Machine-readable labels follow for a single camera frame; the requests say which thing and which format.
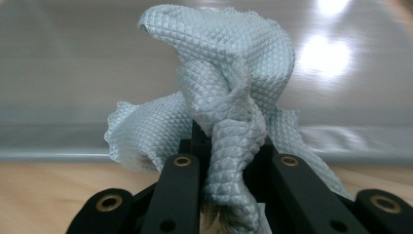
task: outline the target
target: silver sheet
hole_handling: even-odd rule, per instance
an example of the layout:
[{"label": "silver sheet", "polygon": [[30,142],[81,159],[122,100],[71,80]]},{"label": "silver sheet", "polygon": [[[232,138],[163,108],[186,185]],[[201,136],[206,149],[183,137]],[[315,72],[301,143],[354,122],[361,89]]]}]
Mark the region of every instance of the silver sheet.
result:
[{"label": "silver sheet", "polygon": [[[177,91],[171,47],[136,28],[167,1],[0,3],[0,159],[104,161],[106,118]],[[280,106],[330,163],[413,164],[413,17],[403,0],[173,1],[255,11],[290,33]]]}]

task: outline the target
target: wooden table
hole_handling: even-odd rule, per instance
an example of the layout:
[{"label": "wooden table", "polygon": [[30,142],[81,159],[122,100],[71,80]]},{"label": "wooden table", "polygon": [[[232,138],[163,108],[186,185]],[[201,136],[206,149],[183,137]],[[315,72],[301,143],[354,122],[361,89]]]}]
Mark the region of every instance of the wooden table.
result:
[{"label": "wooden table", "polygon": [[[335,166],[333,170],[353,196],[363,188],[379,188],[413,204],[412,167]],[[110,163],[1,163],[0,233],[64,233],[96,192],[117,187],[134,194],[158,176]]]}]

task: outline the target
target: cloth fold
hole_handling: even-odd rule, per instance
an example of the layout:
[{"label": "cloth fold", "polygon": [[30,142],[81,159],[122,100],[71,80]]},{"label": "cloth fold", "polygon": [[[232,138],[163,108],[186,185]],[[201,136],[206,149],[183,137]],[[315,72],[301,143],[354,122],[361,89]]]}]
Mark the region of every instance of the cloth fold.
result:
[{"label": "cloth fold", "polygon": [[302,157],[330,189],[346,194],[302,141],[295,113],[277,108],[294,52],[275,21],[234,9],[161,5],[148,9],[138,27],[175,47],[181,92],[140,106],[119,103],[105,134],[113,160],[133,170],[161,171],[179,141],[190,138],[194,119],[212,141],[204,217],[208,225],[219,211],[222,233],[271,232],[243,181],[243,169],[267,133],[279,152]]}]

